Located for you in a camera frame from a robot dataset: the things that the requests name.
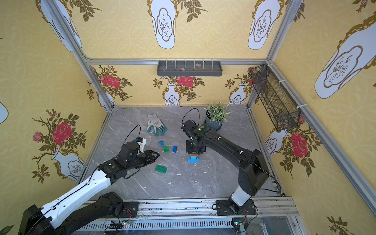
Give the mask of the light blue 2x4 brick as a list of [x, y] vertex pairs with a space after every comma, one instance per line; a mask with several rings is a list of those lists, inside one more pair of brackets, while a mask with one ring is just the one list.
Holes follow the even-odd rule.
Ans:
[[199, 158], [197, 158], [196, 160], [191, 160], [191, 157], [188, 157], [188, 163], [195, 164], [195, 163], [199, 163], [199, 162], [200, 162]]

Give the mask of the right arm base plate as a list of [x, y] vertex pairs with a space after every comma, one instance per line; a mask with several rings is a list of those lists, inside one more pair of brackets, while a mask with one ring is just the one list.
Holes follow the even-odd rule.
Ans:
[[231, 199], [216, 200], [215, 210], [217, 215], [256, 215], [256, 206], [253, 200], [249, 199], [243, 206], [237, 205]]

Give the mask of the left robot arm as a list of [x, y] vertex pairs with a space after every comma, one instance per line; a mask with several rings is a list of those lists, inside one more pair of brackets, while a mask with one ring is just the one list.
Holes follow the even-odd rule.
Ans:
[[126, 208], [114, 192], [101, 196], [89, 206], [82, 205], [117, 180], [126, 179], [129, 170], [154, 163], [159, 155], [153, 150], [141, 151], [139, 143], [127, 142], [116, 157], [100, 164], [89, 178], [66, 194], [40, 208], [33, 205], [26, 209], [19, 234], [69, 235], [98, 218], [119, 217]]

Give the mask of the black 2x2 brick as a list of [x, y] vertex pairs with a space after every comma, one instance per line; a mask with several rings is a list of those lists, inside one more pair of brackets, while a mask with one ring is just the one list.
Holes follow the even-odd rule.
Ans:
[[200, 154], [202, 154], [204, 152], [203, 151], [198, 151], [198, 150], [190, 150], [190, 151], [188, 151], [188, 153], [189, 154], [198, 154], [198, 155], [200, 155]]

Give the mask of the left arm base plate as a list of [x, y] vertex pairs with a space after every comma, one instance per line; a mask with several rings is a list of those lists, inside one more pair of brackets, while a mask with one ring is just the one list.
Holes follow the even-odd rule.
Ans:
[[104, 208], [101, 209], [99, 212], [99, 218], [114, 216], [134, 219], [137, 217], [138, 209], [138, 201], [112, 203], [105, 205]]

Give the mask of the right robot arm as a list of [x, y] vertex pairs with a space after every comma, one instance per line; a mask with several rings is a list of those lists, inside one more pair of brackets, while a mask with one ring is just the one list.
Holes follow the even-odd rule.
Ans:
[[243, 207], [269, 178], [266, 160], [258, 149], [251, 151], [242, 148], [222, 137], [207, 124], [199, 126], [193, 120], [184, 122], [181, 129], [189, 138], [186, 141], [187, 153], [201, 155], [209, 148], [238, 169], [238, 186], [230, 197], [230, 203], [234, 207]]

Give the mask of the green 2x4 brick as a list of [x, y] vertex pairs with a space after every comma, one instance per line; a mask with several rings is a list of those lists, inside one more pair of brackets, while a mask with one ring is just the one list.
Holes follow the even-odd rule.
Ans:
[[157, 172], [165, 174], [167, 172], [167, 167], [163, 166], [163, 165], [157, 165], [156, 168], [155, 168], [155, 170]]

